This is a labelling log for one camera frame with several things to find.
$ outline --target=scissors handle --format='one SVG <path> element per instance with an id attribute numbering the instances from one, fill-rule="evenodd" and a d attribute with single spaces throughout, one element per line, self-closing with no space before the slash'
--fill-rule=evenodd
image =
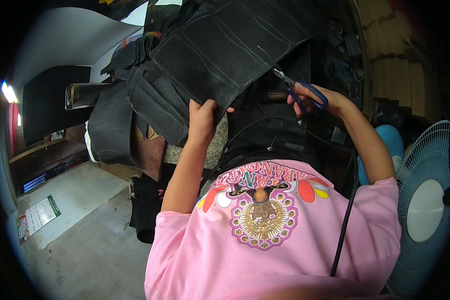
<path id="1" fill-rule="evenodd" d="M 312 103 L 321 111 L 324 111 L 327 109 L 328 106 L 328 99 L 327 97 L 325 97 L 325 95 L 323 93 L 321 93 L 319 90 L 317 90 L 314 86 L 312 86 L 310 83 L 305 82 L 305 81 L 296 81 L 299 84 L 301 84 L 302 86 L 306 87 L 307 89 L 309 89 L 312 93 L 314 93 L 315 95 L 317 95 L 317 97 L 323 102 L 323 104 L 318 103 L 317 101 L 312 99 Z"/>

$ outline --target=poster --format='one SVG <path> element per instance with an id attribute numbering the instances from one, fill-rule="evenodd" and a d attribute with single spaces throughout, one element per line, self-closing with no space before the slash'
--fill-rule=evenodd
<path id="1" fill-rule="evenodd" d="M 60 216 L 60 210 L 52 195 L 48 195 L 38 203 L 32 205 L 17 217 L 17 231 L 20 246 L 45 224 Z"/>

